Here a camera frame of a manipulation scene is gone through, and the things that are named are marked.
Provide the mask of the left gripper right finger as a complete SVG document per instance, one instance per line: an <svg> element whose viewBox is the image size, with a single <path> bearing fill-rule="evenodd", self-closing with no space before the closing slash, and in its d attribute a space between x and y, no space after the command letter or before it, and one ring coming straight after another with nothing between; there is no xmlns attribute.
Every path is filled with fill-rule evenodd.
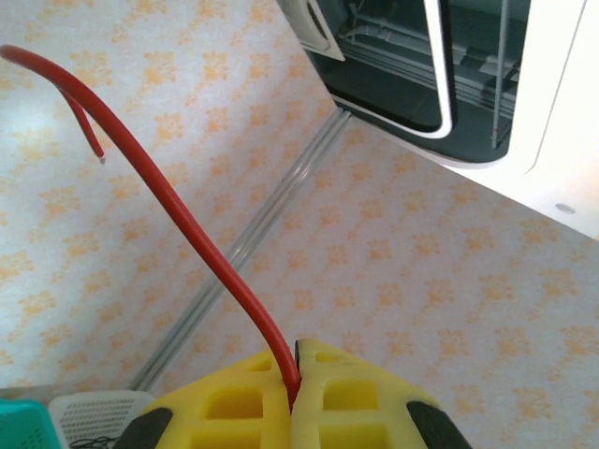
<svg viewBox="0 0 599 449"><path fill-rule="evenodd" d="M301 376L292 448L469 448L429 393L391 371L314 339L295 343Z"/></svg>

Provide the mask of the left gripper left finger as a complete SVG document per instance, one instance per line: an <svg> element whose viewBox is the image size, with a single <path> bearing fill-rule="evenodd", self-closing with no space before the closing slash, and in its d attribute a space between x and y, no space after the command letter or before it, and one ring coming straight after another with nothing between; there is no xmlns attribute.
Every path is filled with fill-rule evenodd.
<svg viewBox="0 0 599 449"><path fill-rule="evenodd" d="M289 448L290 409L269 351L157 398L116 448Z"/></svg>

